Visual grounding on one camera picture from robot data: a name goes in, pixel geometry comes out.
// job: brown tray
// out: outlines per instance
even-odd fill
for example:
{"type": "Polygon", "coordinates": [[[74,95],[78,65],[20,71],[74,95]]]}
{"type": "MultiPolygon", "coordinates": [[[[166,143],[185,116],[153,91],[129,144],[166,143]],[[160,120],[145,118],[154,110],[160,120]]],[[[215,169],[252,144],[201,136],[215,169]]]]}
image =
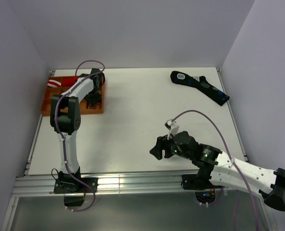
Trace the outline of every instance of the brown tray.
{"type": "MultiPolygon", "coordinates": [[[[56,80],[58,82],[63,81],[64,78],[73,78],[74,76],[63,76],[63,77],[50,77],[48,80],[53,79],[56,80]]],[[[52,96],[53,95],[60,95],[63,92],[69,90],[70,87],[60,87],[60,88],[51,88],[51,87],[46,87],[45,90],[45,95],[44,95],[44,99],[42,102],[42,107],[41,107],[41,114],[43,116],[50,116],[51,115],[51,104],[52,104],[52,96]]],[[[83,99],[80,104],[80,113],[82,115],[86,115],[86,114],[102,114],[103,113],[103,109],[104,109],[104,89],[105,89],[105,84],[103,84],[100,89],[99,89],[99,93],[102,95],[102,101],[100,103],[100,105],[98,105],[97,108],[91,108],[88,106],[87,101],[85,99],[83,99]]],[[[67,112],[67,108],[61,110],[62,112],[67,112]]]]}

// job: wall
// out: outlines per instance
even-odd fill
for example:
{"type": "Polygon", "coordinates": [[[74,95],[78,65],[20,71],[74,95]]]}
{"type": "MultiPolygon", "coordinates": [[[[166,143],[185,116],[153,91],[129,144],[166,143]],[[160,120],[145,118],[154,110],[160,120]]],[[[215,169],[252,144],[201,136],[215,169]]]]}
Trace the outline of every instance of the wall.
{"type": "Polygon", "coordinates": [[[45,63],[222,66],[254,0],[9,0],[45,63]]]}
{"type": "Polygon", "coordinates": [[[0,0],[0,228],[39,119],[47,68],[6,0],[0,0]]]}
{"type": "MultiPolygon", "coordinates": [[[[250,162],[285,169],[285,1],[255,1],[222,78],[250,162]]],[[[274,214],[285,231],[285,213],[274,214]]]]}

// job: gray floor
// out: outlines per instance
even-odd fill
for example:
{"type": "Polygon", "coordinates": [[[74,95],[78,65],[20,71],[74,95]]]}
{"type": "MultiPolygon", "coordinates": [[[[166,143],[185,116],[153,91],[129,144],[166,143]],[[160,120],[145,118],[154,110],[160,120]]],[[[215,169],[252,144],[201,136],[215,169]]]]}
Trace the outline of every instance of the gray floor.
{"type": "MultiPolygon", "coordinates": [[[[232,231],[236,192],[209,208],[193,192],[102,195],[85,212],[64,210],[62,197],[20,198],[12,231],[232,231]]],[[[260,230],[268,230],[260,211],[260,230]]],[[[255,230],[253,207],[240,193],[238,231],[255,230]]]]}

